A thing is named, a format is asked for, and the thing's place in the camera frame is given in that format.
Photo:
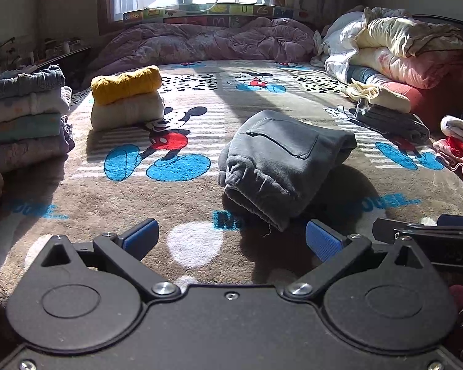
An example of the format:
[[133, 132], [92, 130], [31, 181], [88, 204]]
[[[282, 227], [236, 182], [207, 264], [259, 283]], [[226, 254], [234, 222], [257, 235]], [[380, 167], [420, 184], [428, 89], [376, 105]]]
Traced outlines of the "pink floral duvet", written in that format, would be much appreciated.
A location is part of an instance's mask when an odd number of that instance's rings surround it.
[[362, 48], [349, 63], [372, 68], [399, 83], [429, 89], [449, 73], [463, 69], [463, 51], [429, 51], [418, 57], [398, 57], [388, 48]]

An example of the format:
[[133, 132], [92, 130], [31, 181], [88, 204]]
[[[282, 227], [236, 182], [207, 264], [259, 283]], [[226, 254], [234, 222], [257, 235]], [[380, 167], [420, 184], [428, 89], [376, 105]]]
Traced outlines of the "white patterned folded garment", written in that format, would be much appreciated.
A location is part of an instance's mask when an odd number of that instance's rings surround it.
[[47, 92], [0, 100], [0, 123], [28, 115], [68, 114], [73, 91], [62, 86]]

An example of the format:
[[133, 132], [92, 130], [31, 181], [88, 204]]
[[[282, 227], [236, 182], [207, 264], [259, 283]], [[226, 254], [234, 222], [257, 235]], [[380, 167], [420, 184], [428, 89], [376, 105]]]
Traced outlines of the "cluttered side shelf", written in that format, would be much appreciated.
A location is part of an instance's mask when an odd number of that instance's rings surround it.
[[64, 74], [69, 74], [82, 68], [91, 49], [79, 38], [46, 38], [36, 43], [26, 37], [12, 37], [0, 42], [0, 75], [30, 74], [52, 65], [58, 65]]

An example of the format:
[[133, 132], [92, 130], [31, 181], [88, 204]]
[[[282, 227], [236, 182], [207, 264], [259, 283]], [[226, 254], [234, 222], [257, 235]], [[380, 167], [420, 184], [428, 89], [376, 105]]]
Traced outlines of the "red pillow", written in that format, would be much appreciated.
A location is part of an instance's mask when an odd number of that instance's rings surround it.
[[398, 82], [387, 82], [383, 87], [406, 96], [411, 112], [431, 132], [441, 130], [441, 120], [446, 115], [458, 117], [463, 112], [463, 69], [448, 73], [434, 88], [420, 89]]

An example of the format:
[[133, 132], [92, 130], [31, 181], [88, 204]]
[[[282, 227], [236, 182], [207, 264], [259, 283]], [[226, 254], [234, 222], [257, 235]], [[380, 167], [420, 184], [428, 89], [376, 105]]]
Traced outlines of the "purple crumpled quilt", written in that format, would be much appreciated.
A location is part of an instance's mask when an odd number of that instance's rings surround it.
[[314, 31], [290, 18], [256, 18], [241, 28], [143, 23], [114, 37], [88, 66], [85, 84], [149, 65], [207, 60], [307, 62]]

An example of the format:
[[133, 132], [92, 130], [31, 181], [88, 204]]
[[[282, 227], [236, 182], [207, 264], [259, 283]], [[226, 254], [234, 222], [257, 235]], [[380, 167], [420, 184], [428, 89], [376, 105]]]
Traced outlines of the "cream folded sweater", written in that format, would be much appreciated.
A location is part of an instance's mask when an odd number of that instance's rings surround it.
[[94, 104], [91, 124], [95, 131], [147, 123], [164, 116], [164, 99], [158, 92], [138, 94], [109, 105]]

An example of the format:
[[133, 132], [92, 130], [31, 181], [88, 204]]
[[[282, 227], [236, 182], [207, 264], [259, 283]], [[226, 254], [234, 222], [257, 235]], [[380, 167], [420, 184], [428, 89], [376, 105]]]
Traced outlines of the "Mickey Mouse plush blanket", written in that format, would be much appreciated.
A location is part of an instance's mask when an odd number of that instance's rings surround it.
[[161, 68], [163, 121], [95, 131], [89, 91], [73, 96], [74, 148], [0, 176], [0, 306], [47, 240], [89, 240], [147, 218], [160, 241], [145, 263], [179, 285], [282, 282], [309, 270], [304, 220], [284, 232], [227, 199], [218, 159], [236, 131], [266, 109], [342, 130], [357, 146], [306, 216], [369, 234], [378, 218], [427, 225], [463, 215], [463, 182], [430, 145], [400, 148], [337, 111], [344, 86], [307, 65], [207, 61]]

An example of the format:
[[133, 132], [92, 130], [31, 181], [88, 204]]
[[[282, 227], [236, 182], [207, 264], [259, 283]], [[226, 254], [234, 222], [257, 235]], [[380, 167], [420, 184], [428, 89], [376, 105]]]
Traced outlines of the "yellow folded sweater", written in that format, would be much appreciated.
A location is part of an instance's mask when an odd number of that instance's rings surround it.
[[122, 74], [97, 76], [92, 79], [91, 91], [94, 103], [103, 106], [139, 94], [154, 93], [161, 85], [161, 71], [149, 66]]

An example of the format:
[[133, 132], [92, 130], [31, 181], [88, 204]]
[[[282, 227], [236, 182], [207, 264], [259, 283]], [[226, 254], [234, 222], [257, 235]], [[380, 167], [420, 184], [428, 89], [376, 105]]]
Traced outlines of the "blue denim folded garment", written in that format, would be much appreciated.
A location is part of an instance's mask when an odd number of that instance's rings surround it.
[[48, 92], [61, 88], [66, 78], [58, 65], [39, 70], [33, 74], [18, 74], [15, 78], [0, 80], [0, 100], [21, 97], [31, 93]]

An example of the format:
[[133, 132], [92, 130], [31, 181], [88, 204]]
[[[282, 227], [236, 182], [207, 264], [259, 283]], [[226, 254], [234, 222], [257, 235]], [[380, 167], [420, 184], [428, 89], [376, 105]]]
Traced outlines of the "cream yellow duvet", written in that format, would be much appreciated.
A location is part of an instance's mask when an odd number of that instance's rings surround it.
[[427, 52], [463, 52], [461, 30], [447, 23], [422, 22], [404, 9], [365, 8], [355, 42], [359, 48], [388, 48], [399, 58]]

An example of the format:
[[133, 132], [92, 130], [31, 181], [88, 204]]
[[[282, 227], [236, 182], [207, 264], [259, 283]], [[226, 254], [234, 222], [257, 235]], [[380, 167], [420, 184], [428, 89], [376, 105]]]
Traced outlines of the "red knit garment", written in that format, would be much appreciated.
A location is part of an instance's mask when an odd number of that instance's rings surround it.
[[448, 136], [448, 145], [453, 155], [463, 158], [463, 141], [452, 136]]

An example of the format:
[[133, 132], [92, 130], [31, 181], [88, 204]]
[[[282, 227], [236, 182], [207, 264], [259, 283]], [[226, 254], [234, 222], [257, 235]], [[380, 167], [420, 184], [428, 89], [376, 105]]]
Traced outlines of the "teal folded garment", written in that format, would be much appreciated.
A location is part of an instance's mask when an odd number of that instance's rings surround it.
[[0, 122], [0, 144], [58, 136], [62, 120], [62, 114], [38, 114]]

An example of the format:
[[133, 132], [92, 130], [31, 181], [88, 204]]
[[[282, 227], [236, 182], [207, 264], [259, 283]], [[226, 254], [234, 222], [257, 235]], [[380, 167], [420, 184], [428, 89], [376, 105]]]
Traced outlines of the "colourful alphabet play mat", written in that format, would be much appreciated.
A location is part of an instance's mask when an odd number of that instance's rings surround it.
[[294, 19], [302, 23], [314, 22], [312, 15], [303, 10], [252, 3], [182, 4], [163, 8], [144, 8], [124, 13], [122, 19], [125, 27], [141, 23], [188, 23], [240, 28], [260, 17]]

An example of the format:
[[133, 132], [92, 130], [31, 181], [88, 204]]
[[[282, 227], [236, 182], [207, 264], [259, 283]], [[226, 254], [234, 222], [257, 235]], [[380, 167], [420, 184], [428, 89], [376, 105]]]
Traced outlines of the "cream folded garment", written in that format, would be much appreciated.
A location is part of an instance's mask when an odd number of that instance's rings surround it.
[[409, 114], [411, 111], [411, 103], [406, 96], [381, 85], [365, 84], [353, 79], [352, 83], [346, 86], [344, 93], [353, 101], [363, 99], [369, 105], [377, 105], [403, 114]]

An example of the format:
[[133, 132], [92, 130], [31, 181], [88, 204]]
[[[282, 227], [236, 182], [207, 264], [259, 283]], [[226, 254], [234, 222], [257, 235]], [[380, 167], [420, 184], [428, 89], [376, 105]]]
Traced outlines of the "dark grey folded garment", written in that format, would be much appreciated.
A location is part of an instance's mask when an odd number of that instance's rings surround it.
[[430, 130], [416, 115], [378, 105], [358, 106], [355, 109], [355, 119], [373, 130], [399, 136], [418, 145], [426, 143], [430, 136]]

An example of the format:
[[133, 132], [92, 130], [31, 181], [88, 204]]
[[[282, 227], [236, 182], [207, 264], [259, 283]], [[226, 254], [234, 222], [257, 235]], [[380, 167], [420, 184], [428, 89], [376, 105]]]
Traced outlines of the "grey fleece sweatpants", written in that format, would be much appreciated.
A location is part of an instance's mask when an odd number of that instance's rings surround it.
[[304, 212], [333, 168], [357, 147], [355, 135], [263, 110], [223, 148], [218, 185], [228, 199], [285, 231]]

